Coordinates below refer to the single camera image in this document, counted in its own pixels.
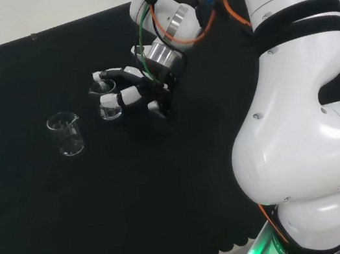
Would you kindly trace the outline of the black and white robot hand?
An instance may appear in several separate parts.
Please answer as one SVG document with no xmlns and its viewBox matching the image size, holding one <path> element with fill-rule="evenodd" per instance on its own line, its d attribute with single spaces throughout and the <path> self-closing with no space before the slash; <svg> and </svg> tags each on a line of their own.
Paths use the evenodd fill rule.
<svg viewBox="0 0 340 254">
<path fill-rule="evenodd" d="M 124 108 L 146 101 L 150 112 L 161 118 L 169 116 L 176 82 L 174 76 L 165 83 L 151 79 L 148 73 L 131 66 L 96 71 L 92 76 L 95 83 L 124 78 L 129 84 L 119 92 L 100 96 L 102 108 Z"/>
</svg>

